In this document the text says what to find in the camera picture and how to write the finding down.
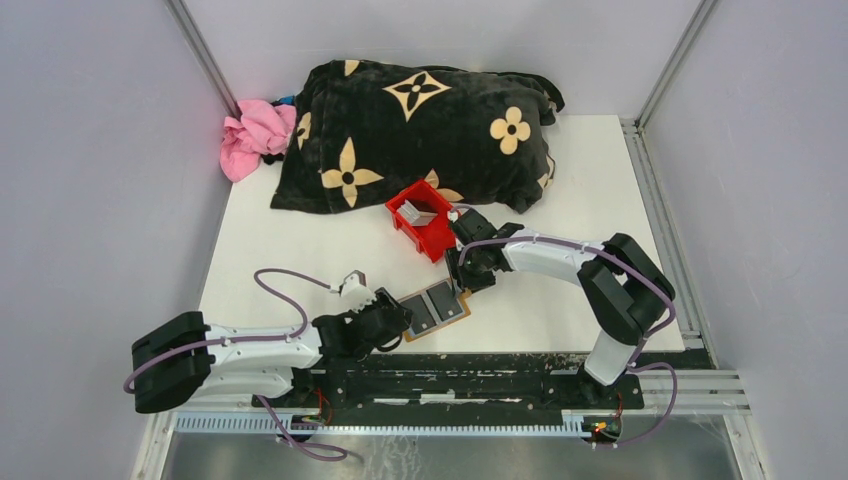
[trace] blanket with floral pattern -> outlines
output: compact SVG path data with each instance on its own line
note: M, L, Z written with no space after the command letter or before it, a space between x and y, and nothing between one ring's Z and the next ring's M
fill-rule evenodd
M554 177L541 127L563 108L547 79L333 61L295 98L297 129L271 208L339 213L425 178L451 202L522 213Z

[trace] pink cloth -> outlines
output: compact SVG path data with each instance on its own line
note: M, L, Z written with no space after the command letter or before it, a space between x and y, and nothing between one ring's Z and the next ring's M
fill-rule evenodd
M260 155L284 153L294 131L295 108L272 107L264 100L242 100L241 121L224 119L221 169L233 183L259 168Z

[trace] white tabletop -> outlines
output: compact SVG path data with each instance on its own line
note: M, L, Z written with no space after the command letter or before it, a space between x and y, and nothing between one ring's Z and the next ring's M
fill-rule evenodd
M607 240L616 232L635 238L659 264L648 217L618 117L560 116L546 127L556 179L524 215L504 205L479 208L496 227L505 222L559 237ZM263 267L300 271L335 283L361 270L372 289L395 298L447 277L444 261L432 264L392 227L384 206L338 215L272 210L279 163L233 186L200 309L207 323L268 327L299 322L297 313L253 283ZM347 307L308 282L269 275L269 284L294 297L310 318ZM396 353L588 352L599 327L579 287L529 273L498 273L497 285L468 299L471 316ZM677 323L655 335L648 351L680 351Z

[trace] flower motif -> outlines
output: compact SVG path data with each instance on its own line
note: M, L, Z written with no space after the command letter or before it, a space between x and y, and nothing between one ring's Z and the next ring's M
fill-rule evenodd
M458 202L463 199L463 196L459 192L455 192L449 188L439 188L439 175L436 174L436 170L430 170L430 173L424 177L424 181L435 188L439 192L439 195L449 202Z
M382 176L371 170L356 169L356 153L353 150L353 139L350 137L339 155L339 170L327 170L321 174L321 183L324 184L324 188L342 187L342 195L350 208L356 205L356 187L382 179Z
M548 171L545 172L544 175L539 177L539 186L542 187L542 190L551 186L554 183L554 174L556 173L556 162L550 155L545 156L548 160Z
M518 142L530 138L530 124L521 121L521 109L509 107L506 118L496 118L489 127L489 134L495 140L501 141L501 151L504 155L512 155L518 149Z
M412 117L415 110L434 95L438 95L450 87L439 83L427 72L416 73L406 80L386 87L383 90L391 93L400 102L406 121Z
M312 130L312 113L306 112L300 117L300 123L297 124L297 148L303 148L303 142L309 138L309 131Z
M345 77L349 77L358 66L359 60L345 60Z

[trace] gray floor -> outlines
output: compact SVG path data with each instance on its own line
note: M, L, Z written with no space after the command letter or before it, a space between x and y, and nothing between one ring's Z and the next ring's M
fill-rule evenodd
M625 437L653 418L625 419ZM674 417L648 441L596 451L568 438L324 436L360 458L311 460L272 437L177 434L167 480L740 479L721 417Z

